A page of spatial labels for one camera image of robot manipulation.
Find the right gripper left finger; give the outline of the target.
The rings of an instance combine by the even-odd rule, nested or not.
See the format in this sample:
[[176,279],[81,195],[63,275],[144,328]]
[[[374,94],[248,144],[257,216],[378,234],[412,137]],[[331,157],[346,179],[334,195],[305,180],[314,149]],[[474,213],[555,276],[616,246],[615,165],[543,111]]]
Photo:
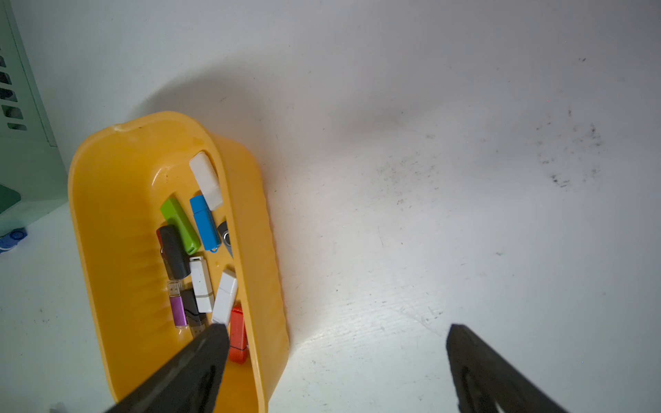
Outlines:
[[212,412],[230,349],[225,325],[206,328],[111,412]]

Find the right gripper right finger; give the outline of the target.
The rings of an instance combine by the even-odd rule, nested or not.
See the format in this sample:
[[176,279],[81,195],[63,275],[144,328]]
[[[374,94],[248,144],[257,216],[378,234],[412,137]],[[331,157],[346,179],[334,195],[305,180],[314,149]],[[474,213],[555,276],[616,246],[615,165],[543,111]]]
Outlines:
[[446,349],[460,412],[565,411],[466,325],[451,325]]

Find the red rectangular usb drive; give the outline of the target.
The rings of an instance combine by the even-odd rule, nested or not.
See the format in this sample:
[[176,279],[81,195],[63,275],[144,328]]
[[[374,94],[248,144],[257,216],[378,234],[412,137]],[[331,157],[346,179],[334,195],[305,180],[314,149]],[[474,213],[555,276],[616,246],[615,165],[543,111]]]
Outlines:
[[229,361],[243,365],[249,356],[249,344],[244,312],[241,306],[234,306],[234,308],[232,308],[229,325],[229,338]]

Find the white usb drive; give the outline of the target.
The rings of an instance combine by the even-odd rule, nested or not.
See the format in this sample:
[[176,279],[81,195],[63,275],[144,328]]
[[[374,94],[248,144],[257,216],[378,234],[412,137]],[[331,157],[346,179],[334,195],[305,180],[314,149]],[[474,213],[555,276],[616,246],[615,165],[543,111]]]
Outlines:
[[238,289],[239,284],[235,273],[232,270],[224,270],[213,304],[212,322],[214,324],[225,325],[225,327],[230,324]]
[[204,151],[198,152],[189,161],[189,167],[209,209],[221,208],[224,201],[220,181],[209,156]]
[[189,266],[198,311],[200,313],[211,313],[214,297],[207,262],[203,256],[191,256]]

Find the purple usb drive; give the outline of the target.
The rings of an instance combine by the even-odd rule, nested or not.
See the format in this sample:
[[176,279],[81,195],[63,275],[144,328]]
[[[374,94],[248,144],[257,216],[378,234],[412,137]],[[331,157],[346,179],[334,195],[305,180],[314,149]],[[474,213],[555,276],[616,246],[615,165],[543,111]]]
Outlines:
[[168,296],[173,322],[176,328],[183,329],[188,326],[185,306],[182,298],[183,285],[180,280],[169,280]]

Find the black oval usb drive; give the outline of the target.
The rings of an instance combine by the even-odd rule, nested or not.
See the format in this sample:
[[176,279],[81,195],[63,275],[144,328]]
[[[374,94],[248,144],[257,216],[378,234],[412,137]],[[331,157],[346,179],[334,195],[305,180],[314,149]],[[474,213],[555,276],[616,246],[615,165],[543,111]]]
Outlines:
[[160,255],[170,280],[183,280],[190,275],[189,256],[182,245],[177,228],[163,225],[156,231]]

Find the blue usb flash drive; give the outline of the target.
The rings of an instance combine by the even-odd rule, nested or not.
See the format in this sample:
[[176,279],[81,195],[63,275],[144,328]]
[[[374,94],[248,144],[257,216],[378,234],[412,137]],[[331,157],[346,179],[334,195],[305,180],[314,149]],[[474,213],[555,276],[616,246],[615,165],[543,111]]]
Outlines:
[[220,248],[220,236],[213,220],[213,215],[203,195],[189,200],[198,233],[205,251],[215,253]]

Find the green usb flash drive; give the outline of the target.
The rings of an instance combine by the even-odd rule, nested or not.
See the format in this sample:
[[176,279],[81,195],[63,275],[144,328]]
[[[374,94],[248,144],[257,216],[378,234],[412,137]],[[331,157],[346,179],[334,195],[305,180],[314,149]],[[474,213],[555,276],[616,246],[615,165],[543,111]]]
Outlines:
[[169,197],[161,205],[160,212],[165,222],[177,229],[186,253],[194,256],[201,248],[201,239],[178,199],[175,196]]

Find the yellow plastic storage box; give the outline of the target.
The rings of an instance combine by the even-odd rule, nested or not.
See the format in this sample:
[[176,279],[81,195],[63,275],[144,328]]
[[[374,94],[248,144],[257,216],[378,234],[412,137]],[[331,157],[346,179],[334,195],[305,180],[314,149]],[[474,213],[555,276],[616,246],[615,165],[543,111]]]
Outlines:
[[79,146],[69,172],[69,205],[108,386],[122,400],[191,342],[175,327],[157,230],[169,198],[184,210],[200,194],[189,167],[208,155],[220,181],[232,246],[205,259],[213,284],[232,270],[244,313],[248,358],[228,363],[218,412],[265,412],[287,365],[289,339],[281,277],[263,179],[239,142],[176,112],[108,127]]

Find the black silver swivel usb drive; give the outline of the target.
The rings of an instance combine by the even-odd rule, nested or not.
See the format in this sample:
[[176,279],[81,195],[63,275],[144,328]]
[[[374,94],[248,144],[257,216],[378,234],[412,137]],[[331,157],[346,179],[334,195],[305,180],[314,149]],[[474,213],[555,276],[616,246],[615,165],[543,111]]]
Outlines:
[[223,221],[222,223],[220,223],[218,225],[217,232],[218,232],[220,240],[221,240],[222,244],[225,246],[225,249],[227,250],[228,254],[230,255],[230,257],[233,257],[232,242],[231,242],[229,228],[228,228],[228,225],[227,225],[226,221]]

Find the blue marker pen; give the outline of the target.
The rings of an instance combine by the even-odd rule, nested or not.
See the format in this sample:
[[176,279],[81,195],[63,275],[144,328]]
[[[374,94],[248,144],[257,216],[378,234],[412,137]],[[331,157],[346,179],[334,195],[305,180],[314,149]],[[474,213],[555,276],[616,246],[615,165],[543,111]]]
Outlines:
[[11,251],[27,237],[25,228],[14,229],[0,237],[0,253]]

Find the green desk file organizer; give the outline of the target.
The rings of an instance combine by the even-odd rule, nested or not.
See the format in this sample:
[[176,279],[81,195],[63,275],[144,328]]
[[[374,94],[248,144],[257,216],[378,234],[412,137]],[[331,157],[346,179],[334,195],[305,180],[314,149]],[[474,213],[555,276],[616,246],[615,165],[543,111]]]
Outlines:
[[1,234],[67,202],[67,172],[11,3],[1,3]]

